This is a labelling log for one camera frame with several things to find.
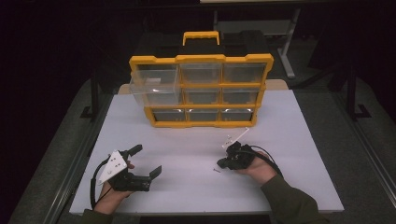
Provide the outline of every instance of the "green sleeve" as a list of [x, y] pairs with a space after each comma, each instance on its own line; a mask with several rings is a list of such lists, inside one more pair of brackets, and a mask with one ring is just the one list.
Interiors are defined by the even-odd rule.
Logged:
[[89, 209], [84, 210], [81, 224], [110, 224], [113, 221], [113, 216], [94, 212]]
[[299, 189], [292, 188], [280, 175], [276, 175], [262, 186], [273, 214], [284, 224], [329, 223], [318, 212], [317, 202]]

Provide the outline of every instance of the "human hand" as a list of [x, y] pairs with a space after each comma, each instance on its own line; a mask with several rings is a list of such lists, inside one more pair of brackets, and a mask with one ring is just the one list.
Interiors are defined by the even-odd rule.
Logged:
[[[128, 169], [134, 169], [134, 166], [128, 161], [127, 162]], [[111, 215], [113, 214], [117, 208], [120, 206], [122, 200], [124, 198], [129, 197], [134, 193], [133, 191], [116, 191], [111, 188], [110, 184], [106, 181], [103, 184], [102, 191], [100, 193], [100, 197], [96, 206], [93, 208], [93, 211], [99, 212], [102, 214]]]
[[[258, 151], [258, 153], [262, 154], [266, 158], [268, 158], [267, 154]], [[250, 175], [256, 182], [261, 185], [267, 183], [270, 179], [277, 175], [274, 168], [272, 168], [266, 161], [256, 157], [253, 162], [249, 165], [247, 169], [237, 170], [238, 174], [242, 175]]]

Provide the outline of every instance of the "cable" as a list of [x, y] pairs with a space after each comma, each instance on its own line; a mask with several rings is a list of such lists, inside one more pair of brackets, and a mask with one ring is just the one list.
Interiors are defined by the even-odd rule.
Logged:
[[239, 152], [243, 152], [243, 153], [247, 153], [247, 154], [251, 154], [251, 155], [255, 155], [256, 157], [262, 159], [263, 161], [267, 162], [268, 165], [270, 165], [280, 176], [283, 177], [282, 172], [280, 171], [279, 167], [276, 165], [276, 163], [274, 161], [271, 161], [270, 159], [266, 158], [265, 156], [263, 156], [262, 154], [258, 153], [255, 150], [251, 150], [251, 151], [246, 151], [246, 150], [238, 150]]
[[93, 177], [91, 179], [91, 188], [90, 188], [90, 199], [91, 199], [91, 207], [92, 209], [96, 206], [96, 201], [95, 201], [95, 192], [96, 192], [96, 176], [98, 175], [98, 172], [102, 166], [104, 166], [110, 157], [102, 161], [99, 166], [96, 168], [95, 172], [93, 173]]
[[262, 147], [257, 147], [257, 146], [250, 146], [250, 147], [256, 147], [256, 148], [259, 148], [259, 149], [261, 149], [261, 150], [263, 150], [265, 153], [267, 153], [267, 155], [271, 158], [271, 160], [275, 163], [275, 160], [274, 160], [274, 158], [271, 156], [271, 154], [267, 151], [267, 150], [265, 150], [264, 148], [262, 148]]
[[102, 196], [98, 199], [98, 201], [97, 201], [96, 203], [99, 203], [99, 201], [101, 201], [101, 200], [110, 192], [111, 189], [113, 189], [113, 188], [110, 187], [110, 188], [106, 191], [106, 193], [105, 193], [104, 195], [102, 195]]

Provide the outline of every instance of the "white table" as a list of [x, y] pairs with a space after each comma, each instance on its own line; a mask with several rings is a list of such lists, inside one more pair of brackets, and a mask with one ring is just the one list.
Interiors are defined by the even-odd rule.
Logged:
[[[266, 91], [258, 116], [257, 125], [239, 141], [268, 150], [285, 179], [317, 200], [319, 212], [343, 211], [293, 92]], [[253, 180], [216, 165], [217, 160], [225, 157], [221, 145], [227, 135], [236, 137], [242, 131], [243, 128], [153, 128], [132, 95], [116, 95], [70, 213], [82, 214], [85, 208], [91, 208], [90, 180], [107, 154], [137, 144], [142, 144], [143, 150], [130, 158], [135, 165], [131, 172], [149, 175], [162, 165], [163, 173], [153, 180], [149, 192], [136, 192], [124, 200], [119, 213], [139, 216], [269, 213], [269, 203]], [[96, 199], [100, 189], [101, 186], [96, 188]]]

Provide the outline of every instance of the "organizer handle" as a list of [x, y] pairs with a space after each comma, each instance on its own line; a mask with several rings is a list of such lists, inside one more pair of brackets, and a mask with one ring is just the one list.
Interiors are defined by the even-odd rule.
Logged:
[[218, 31], [202, 31], [202, 32], [185, 32], [183, 35], [183, 46], [186, 44], [187, 39], [199, 38], [216, 38], [218, 45], [220, 44]]

